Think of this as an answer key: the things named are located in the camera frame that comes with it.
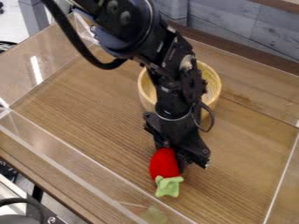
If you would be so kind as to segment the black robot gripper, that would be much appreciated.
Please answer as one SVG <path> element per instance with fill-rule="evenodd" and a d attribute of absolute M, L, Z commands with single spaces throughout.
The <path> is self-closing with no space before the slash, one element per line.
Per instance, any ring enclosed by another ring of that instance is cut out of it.
<path fill-rule="evenodd" d="M 154 112 L 144 112 L 144 129 L 153 136 L 154 147 L 172 148 L 180 173 L 189 164 L 205 169 L 210 161 L 210 149 L 204 143 L 192 117 L 162 119 Z"/>

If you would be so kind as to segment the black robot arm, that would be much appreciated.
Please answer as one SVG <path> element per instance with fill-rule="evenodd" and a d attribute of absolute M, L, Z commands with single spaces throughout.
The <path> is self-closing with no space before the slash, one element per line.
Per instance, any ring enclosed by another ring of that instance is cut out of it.
<path fill-rule="evenodd" d="M 209 109 L 201 97 L 208 89 L 192 45 L 165 23 L 152 0 L 69 1 L 91 22 L 93 39 L 114 57 L 109 62 L 94 57 L 59 6 L 53 0 L 41 0 L 82 58 L 103 70 L 133 60 L 148 72 L 156 103 L 153 111 L 144 113 L 144 129 L 153 136 L 154 146 L 173 149 L 180 170 L 188 164 L 206 167 L 210 149 L 200 133 L 201 111 Z"/>

